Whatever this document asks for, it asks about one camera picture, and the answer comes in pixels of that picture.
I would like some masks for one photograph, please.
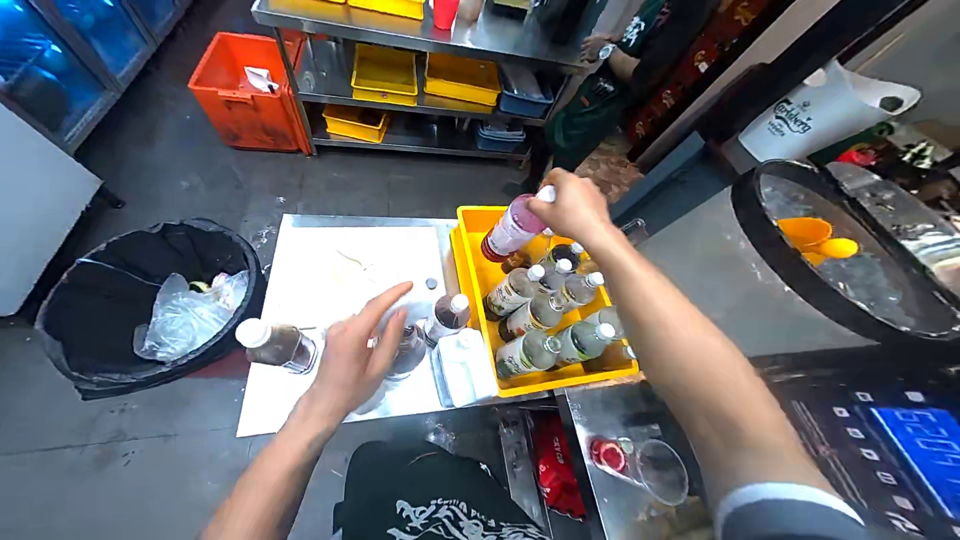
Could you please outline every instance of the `carlsberg logo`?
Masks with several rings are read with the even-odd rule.
[[[774,118],[767,122],[767,131],[774,135],[784,136],[787,133],[803,135],[813,129],[810,125],[812,116],[806,115],[810,102],[804,101],[798,106],[789,98],[783,98],[774,105]]]

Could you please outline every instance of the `digital display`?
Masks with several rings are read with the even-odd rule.
[[[870,409],[947,515],[960,516],[960,425],[939,408]]]

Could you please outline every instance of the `white cutting board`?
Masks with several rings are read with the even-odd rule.
[[[293,218],[285,214],[280,223],[263,320],[317,327],[303,333],[322,349],[327,327],[399,282],[414,283],[400,301],[408,321],[425,317],[444,295],[433,227],[296,227]],[[435,289],[426,287],[428,278],[437,280]],[[297,375],[251,364],[236,436],[277,432],[315,378],[316,367]]]

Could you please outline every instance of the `wristwatch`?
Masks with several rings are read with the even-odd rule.
[[[613,47],[615,47],[615,46],[616,46],[616,45],[614,45],[614,44],[612,44],[612,43],[607,43],[606,45],[604,45],[603,47],[601,47],[600,52],[597,53],[597,57],[599,57],[600,60],[606,60],[606,59],[608,59],[608,58],[610,57],[610,54],[613,53]]]

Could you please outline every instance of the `forearm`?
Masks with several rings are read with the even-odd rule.
[[[237,481],[204,540],[286,538],[326,441],[339,422],[307,424],[296,411]]]
[[[613,75],[624,83],[629,83],[634,76],[634,69],[640,61],[627,53],[621,51],[618,47],[613,47],[613,51],[607,58],[607,65],[613,71]]]
[[[773,395],[726,335],[612,225],[586,246],[604,273],[644,375],[696,451],[713,501],[752,481],[830,489]]]

